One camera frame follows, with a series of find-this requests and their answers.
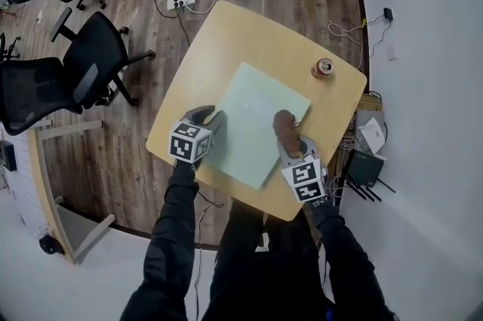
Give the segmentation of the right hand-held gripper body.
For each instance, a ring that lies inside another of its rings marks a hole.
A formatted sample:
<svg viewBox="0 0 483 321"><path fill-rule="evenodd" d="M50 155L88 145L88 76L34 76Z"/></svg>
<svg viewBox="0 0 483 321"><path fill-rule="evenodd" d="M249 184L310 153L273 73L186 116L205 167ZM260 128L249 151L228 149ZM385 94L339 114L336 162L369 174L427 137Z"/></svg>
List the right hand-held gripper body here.
<svg viewBox="0 0 483 321"><path fill-rule="evenodd" d="M298 202L308 202L325 196L325 174L319 158L306 156L303 161L281 173Z"/></svg>

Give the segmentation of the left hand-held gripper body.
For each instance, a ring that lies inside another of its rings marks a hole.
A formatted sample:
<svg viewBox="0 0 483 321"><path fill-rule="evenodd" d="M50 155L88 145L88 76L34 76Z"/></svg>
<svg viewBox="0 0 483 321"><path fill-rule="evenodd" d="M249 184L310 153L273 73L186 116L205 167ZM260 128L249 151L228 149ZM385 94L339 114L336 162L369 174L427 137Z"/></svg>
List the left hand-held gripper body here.
<svg viewBox="0 0 483 321"><path fill-rule="evenodd" d="M169 155L176 160L196 163L211 150L211 124L195 125L188 119L175 122L170 133Z"/></svg>

